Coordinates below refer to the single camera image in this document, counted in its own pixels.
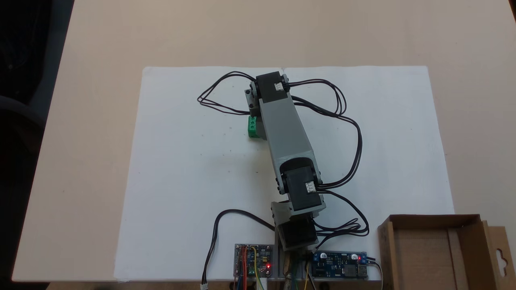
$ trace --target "white paper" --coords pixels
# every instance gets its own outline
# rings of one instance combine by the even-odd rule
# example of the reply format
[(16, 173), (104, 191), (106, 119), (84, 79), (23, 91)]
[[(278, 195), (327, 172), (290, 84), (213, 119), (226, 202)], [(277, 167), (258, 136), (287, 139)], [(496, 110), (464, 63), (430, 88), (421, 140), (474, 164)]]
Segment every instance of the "white paper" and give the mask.
[[(200, 280), (215, 217), (229, 208), (273, 223), (278, 194), (266, 141), (249, 139), (247, 116), (200, 106), (197, 97), (223, 74), (252, 76), (279, 68), (145, 68), (115, 264), (119, 280)], [(452, 214), (446, 163), (426, 67), (288, 68), (291, 82), (324, 78), (346, 96), (346, 115), (362, 130), (357, 174), (336, 189), (367, 217), (367, 237), (342, 236), (324, 250), (367, 251), (379, 258), (377, 226), (389, 214)], [(246, 109), (249, 81), (223, 81), (211, 99)], [(291, 94), (333, 110), (333, 91), (306, 85)], [(351, 166), (356, 129), (298, 107), (324, 182)], [(335, 227), (358, 217), (332, 196), (316, 221)], [(221, 219), (209, 280), (233, 279), (235, 243), (273, 244), (273, 231), (247, 217)], [(379, 280), (369, 269), (371, 280)]]

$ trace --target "blue circuit board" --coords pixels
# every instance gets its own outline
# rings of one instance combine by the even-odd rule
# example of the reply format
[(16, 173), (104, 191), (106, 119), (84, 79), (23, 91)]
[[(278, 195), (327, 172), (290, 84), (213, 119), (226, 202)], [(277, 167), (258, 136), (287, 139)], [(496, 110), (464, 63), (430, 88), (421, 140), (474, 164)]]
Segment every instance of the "blue circuit board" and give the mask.
[(312, 256), (311, 273), (316, 278), (367, 278), (366, 252), (318, 251)]

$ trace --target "power module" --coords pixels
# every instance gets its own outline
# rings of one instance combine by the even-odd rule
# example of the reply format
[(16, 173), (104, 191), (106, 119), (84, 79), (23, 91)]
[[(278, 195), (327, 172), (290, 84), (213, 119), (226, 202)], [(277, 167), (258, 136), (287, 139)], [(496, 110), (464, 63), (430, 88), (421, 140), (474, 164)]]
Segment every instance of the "power module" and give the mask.
[(233, 262), (233, 273), (235, 276), (243, 274), (244, 270), (247, 275), (254, 277), (254, 260), (256, 258), (256, 268), (258, 276), (269, 277), (272, 274), (272, 249), (274, 245), (256, 245), (256, 244), (235, 244), (235, 254)]
[(311, 263), (315, 278), (367, 278), (366, 252), (318, 251), (313, 253)]

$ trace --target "blue wire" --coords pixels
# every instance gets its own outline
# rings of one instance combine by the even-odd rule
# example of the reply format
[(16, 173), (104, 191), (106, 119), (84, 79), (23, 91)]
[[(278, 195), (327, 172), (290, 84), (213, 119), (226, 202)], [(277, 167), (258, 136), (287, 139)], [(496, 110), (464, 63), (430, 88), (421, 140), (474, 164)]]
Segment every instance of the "blue wire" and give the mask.
[(236, 284), (236, 289), (234, 290), (240, 290), (240, 280), (241, 280), (242, 276), (239, 276), (238, 277), (238, 283)]

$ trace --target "cardboard box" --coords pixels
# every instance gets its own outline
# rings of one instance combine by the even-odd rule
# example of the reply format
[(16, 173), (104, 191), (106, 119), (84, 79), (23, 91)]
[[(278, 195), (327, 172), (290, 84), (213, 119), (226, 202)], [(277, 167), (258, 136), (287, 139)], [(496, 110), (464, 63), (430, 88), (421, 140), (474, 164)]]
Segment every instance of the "cardboard box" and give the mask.
[(489, 227), (480, 215), (390, 215), (378, 235), (384, 290), (516, 289), (505, 227)]

